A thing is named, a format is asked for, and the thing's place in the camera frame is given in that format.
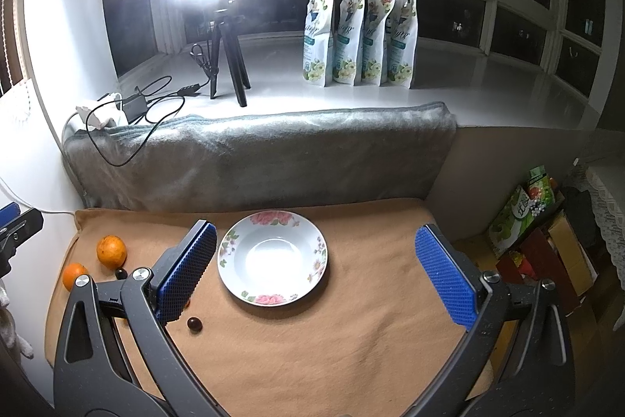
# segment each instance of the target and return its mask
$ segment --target tripod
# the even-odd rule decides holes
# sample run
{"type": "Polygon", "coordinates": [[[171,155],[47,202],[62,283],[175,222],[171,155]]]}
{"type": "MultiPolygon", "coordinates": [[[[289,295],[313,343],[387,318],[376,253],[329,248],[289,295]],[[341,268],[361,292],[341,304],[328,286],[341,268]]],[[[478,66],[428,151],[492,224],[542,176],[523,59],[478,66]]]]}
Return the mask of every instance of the tripod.
{"type": "Polygon", "coordinates": [[[224,42],[224,50],[226,51],[226,59],[232,76],[232,84],[236,93],[237,101],[242,107],[248,106],[248,100],[245,96],[245,90],[249,89],[248,71],[243,61],[243,53],[239,44],[232,18],[228,15],[222,15],[214,22],[211,22],[210,29],[206,37],[206,52],[208,59],[202,52],[202,47],[198,43],[191,48],[191,56],[196,63],[204,70],[211,84],[211,99],[217,94],[217,75],[220,72],[220,45],[224,42]]]}

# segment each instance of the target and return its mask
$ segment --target lace cloth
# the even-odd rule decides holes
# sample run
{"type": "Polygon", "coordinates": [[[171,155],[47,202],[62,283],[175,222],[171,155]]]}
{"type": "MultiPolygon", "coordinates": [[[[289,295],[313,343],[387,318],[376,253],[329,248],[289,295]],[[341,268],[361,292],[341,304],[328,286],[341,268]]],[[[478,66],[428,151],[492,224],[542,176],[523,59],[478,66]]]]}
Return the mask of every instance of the lace cloth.
{"type": "MultiPolygon", "coordinates": [[[[625,290],[625,165],[615,159],[579,165],[568,176],[566,185],[590,192],[595,221],[625,290]]],[[[624,323],[625,308],[613,330],[624,323]]]]}

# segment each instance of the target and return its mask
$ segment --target black ball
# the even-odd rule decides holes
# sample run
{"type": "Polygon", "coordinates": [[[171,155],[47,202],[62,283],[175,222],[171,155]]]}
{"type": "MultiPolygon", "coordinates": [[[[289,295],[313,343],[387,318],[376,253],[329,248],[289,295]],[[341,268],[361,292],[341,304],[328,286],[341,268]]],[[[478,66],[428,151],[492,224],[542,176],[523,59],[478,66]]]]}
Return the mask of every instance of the black ball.
{"type": "Polygon", "coordinates": [[[192,316],[187,320],[187,327],[190,328],[194,333],[198,333],[202,330],[202,320],[197,318],[196,316],[192,316]]]}

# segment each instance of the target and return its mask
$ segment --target gray blanket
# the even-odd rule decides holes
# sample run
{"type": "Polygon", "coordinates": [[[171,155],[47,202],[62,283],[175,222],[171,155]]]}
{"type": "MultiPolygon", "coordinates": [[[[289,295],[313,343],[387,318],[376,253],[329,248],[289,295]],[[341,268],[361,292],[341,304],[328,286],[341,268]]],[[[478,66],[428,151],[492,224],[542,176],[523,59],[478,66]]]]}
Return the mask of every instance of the gray blanket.
{"type": "MultiPolygon", "coordinates": [[[[90,207],[151,212],[288,208],[424,199],[451,148],[443,103],[165,121],[129,164],[110,166],[85,131],[64,143],[90,207]]],[[[123,162],[150,126],[93,132],[123,162]]]]}

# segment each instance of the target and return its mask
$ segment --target plate rim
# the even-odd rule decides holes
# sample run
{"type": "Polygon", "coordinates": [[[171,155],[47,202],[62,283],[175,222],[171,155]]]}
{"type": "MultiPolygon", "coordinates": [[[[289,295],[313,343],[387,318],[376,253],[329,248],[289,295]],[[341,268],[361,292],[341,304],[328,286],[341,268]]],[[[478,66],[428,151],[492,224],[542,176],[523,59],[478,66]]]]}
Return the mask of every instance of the plate rim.
{"type": "Polygon", "coordinates": [[[215,252],[215,256],[216,256],[216,262],[217,262],[217,264],[216,264],[216,265],[217,265],[217,272],[218,272],[218,274],[219,274],[219,276],[220,276],[221,283],[223,283],[223,285],[226,287],[227,291],[229,291],[229,292],[230,292],[230,294],[234,295],[234,296],[235,296],[237,299],[239,299],[240,301],[243,301],[243,302],[245,302],[246,304],[250,304],[251,306],[258,306],[258,307],[260,307],[260,308],[277,308],[278,306],[286,306],[287,304],[292,304],[293,302],[297,302],[298,300],[302,299],[305,295],[308,295],[308,294],[309,294],[309,293],[310,293],[310,292],[311,292],[311,291],[312,291],[312,290],[313,290],[313,289],[314,289],[314,288],[315,288],[315,287],[316,287],[316,286],[317,286],[317,285],[321,282],[321,279],[323,279],[323,276],[324,276],[324,274],[326,273],[327,264],[329,263],[329,249],[328,249],[328,247],[327,247],[327,241],[326,241],[326,238],[323,236],[323,233],[321,232],[320,228],[319,228],[319,227],[318,227],[315,223],[313,223],[311,220],[309,220],[307,217],[305,217],[305,216],[303,216],[303,215],[299,214],[298,212],[293,212],[293,211],[285,211],[285,210],[283,210],[283,209],[263,209],[262,211],[257,211],[257,212],[254,212],[254,213],[252,213],[252,214],[248,214],[248,215],[246,215],[246,217],[243,217],[243,218],[241,218],[240,220],[238,220],[238,221],[237,221],[234,225],[232,225],[232,226],[231,226],[231,227],[230,227],[230,228],[226,231],[226,233],[224,234],[224,236],[223,236],[223,237],[221,238],[221,240],[219,241],[219,243],[218,243],[218,245],[217,245],[217,250],[216,250],[216,252],[215,252]],[[248,220],[248,219],[251,221],[251,220],[252,220],[252,217],[254,217],[254,216],[258,216],[259,214],[263,214],[263,213],[265,213],[265,214],[266,214],[266,213],[274,213],[275,215],[279,215],[279,214],[290,214],[290,215],[291,215],[291,218],[289,218],[289,221],[290,221],[292,218],[295,218],[295,217],[299,218],[299,220],[300,220],[300,221],[301,221],[301,220],[305,220],[305,221],[307,221],[308,223],[310,223],[310,224],[313,226],[313,228],[314,228],[315,230],[317,230],[317,233],[318,233],[318,241],[319,241],[319,243],[320,243],[320,244],[322,244],[322,245],[323,245],[323,248],[324,248],[324,249],[325,249],[325,251],[326,251],[326,260],[325,260],[325,263],[323,264],[323,267],[321,267],[321,269],[320,269],[320,270],[321,270],[321,273],[320,273],[320,275],[319,275],[319,277],[318,277],[317,281],[316,281],[315,283],[313,283],[313,284],[311,285],[311,287],[310,287],[308,290],[306,290],[306,292],[304,292],[304,293],[302,293],[302,294],[298,294],[295,298],[293,298],[293,299],[287,299],[287,298],[284,298],[284,296],[283,296],[283,295],[281,295],[281,297],[282,297],[282,298],[284,298],[284,300],[283,300],[282,302],[277,302],[277,303],[273,303],[273,304],[264,304],[264,303],[261,303],[261,302],[249,301],[247,298],[243,297],[242,295],[235,293],[234,291],[232,291],[232,289],[231,289],[231,288],[228,286],[228,284],[225,282],[225,280],[224,280],[224,278],[223,278],[223,275],[222,275],[222,273],[221,273],[222,269],[225,269],[225,267],[224,267],[224,266],[222,266],[222,265],[221,265],[221,263],[220,263],[220,250],[221,250],[221,245],[222,245],[222,244],[223,244],[223,242],[224,242],[224,239],[226,239],[226,238],[228,237],[228,235],[230,234],[230,232],[235,231],[235,230],[237,229],[237,227],[238,227],[241,223],[243,223],[244,221],[246,221],[246,220],[248,220]]]}

